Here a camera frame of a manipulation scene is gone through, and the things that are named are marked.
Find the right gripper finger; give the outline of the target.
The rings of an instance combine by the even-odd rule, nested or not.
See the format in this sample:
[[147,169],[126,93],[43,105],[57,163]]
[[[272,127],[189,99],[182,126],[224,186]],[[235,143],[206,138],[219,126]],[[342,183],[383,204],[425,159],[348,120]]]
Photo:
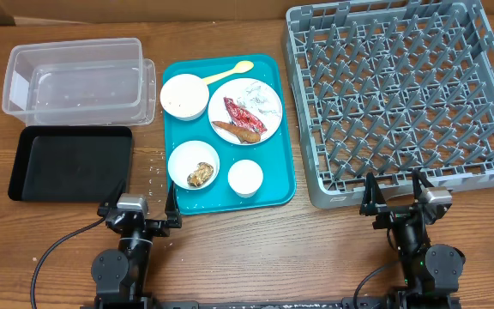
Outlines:
[[386,200],[373,173],[367,173],[365,178],[364,196],[361,210],[381,210],[387,207]]
[[433,187],[433,184],[419,169],[412,170],[413,195],[418,202],[423,202],[423,189]]

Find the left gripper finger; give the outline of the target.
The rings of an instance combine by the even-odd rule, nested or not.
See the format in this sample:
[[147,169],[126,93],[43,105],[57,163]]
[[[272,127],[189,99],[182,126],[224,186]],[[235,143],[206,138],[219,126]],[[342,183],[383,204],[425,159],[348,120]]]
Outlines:
[[173,180],[167,194],[165,213],[168,221],[181,221],[181,213],[176,196],[176,185]]
[[121,195],[126,191],[126,181],[121,179],[118,181],[114,189],[103,201],[103,209],[109,210],[117,207],[117,202]]

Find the brown food scrap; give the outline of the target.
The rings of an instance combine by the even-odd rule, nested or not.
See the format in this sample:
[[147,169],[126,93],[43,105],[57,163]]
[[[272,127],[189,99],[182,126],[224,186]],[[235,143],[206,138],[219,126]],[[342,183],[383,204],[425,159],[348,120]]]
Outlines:
[[196,170],[192,172],[188,178],[187,183],[191,187],[202,187],[214,174],[214,167],[207,162],[199,162],[196,166]]

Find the small white bowl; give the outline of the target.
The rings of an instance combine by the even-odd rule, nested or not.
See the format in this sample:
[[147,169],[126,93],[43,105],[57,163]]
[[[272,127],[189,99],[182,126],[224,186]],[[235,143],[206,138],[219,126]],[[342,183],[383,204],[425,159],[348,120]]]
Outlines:
[[[199,162],[207,162],[214,167],[214,174],[202,187],[191,187],[188,176],[196,170]],[[206,142],[188,141],[177,146],[167,161],[167,172],[175,185],[185,190],[201,190],[214,182],[220,171],[220,157],[216,150]]]

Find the white plastic cup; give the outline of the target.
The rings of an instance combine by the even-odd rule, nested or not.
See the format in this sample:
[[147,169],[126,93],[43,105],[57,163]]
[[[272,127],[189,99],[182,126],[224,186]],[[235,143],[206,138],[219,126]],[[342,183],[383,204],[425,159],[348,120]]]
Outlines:
[[232,190],[242,198],[256,194],[262,186],[263,171],[254,161],[241,160],[234,163],[228,172],[228,183]]

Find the red snack wrapper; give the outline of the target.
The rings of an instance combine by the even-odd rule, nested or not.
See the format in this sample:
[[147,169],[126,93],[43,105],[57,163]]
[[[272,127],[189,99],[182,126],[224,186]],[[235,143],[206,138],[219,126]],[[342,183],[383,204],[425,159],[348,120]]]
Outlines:
[[257,116],[249,112],[246,108],[237,105],[233,99],[225,97],[224,104],[232,122],[236,126],[259,135],[267,131],[266,126]]

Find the large white plate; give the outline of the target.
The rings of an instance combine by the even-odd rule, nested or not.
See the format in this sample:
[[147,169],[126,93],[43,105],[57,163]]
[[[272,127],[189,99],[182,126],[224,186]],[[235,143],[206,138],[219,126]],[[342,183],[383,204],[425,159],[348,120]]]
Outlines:
[[233,132],[215,122],[243,127],[256,132],[260,140],[268,140],[280,127],[283,107],[280,96],[265,82],[254,78],[238,78],[216,89],[208,102],[208,120],[214,131],[227,142],[249,145]]

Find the white napkin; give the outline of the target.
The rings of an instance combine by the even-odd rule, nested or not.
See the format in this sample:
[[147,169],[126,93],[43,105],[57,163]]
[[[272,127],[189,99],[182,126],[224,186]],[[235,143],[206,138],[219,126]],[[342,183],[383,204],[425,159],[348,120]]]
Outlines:
[[251,82],[238,97],[238,104],[265,117],[281,115],[281,103],[275,91],[264,82]]

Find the yellow plastic spoon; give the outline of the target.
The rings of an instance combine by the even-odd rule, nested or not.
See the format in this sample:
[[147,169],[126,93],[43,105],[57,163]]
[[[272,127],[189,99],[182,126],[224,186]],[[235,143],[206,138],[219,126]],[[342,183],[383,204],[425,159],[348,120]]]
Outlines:
[[248,60],[243,60],[243,61],[237,62],[235,64],[235,66],[232,69],[230,69],[230,70],[227,70],[227,71],[224,71],[224,72],[221,72],[221,73],[212,75],[212,76],[205,77],[202,80],[207,85],[209,85],[211,83],[217,82],[219,80],[222,80],[222,79],[224,79],[224,78],[226,78],[228,76],[234,75],[234,74],[243,74],[243,73],[246,73],[246,72],[252,70],[253,68],[254,68],[254,63],[253,62],[248,61]]

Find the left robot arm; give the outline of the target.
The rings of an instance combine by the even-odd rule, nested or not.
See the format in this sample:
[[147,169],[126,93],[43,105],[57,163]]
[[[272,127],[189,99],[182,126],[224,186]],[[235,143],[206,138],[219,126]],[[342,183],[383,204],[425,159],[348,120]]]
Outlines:
[[119,235],[118,248],[101,252],[93,261],[91,275],[96,284],[96,308],[161,308],[154,296],[144,290],[153,239],[168,237],[182,226],[176,186],[169,188],[164,220],[148,218],[145,196],[124,191],[119,182],[100,203],[97,215]]

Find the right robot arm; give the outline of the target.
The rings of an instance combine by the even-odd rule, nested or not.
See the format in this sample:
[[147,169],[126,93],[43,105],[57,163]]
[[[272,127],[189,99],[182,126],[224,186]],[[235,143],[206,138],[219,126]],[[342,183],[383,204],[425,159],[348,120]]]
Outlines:
[[[459,289],[466,257],[450,246],[433,245],[427,227],[442,219],[452,206],[450,192],[434,186],[419,170],[412,172],[414,201],[389,207],[373,173],[365,179],[359,213],[373,216],[374,229],[387,232],[389,245],[398,259],[372,271],[356,287],[355,308],[459,308],[460,300],[451,295]],[[374,276],[399,264],[405,285],[392,288],[379,299],[361,297],[362,287]]]

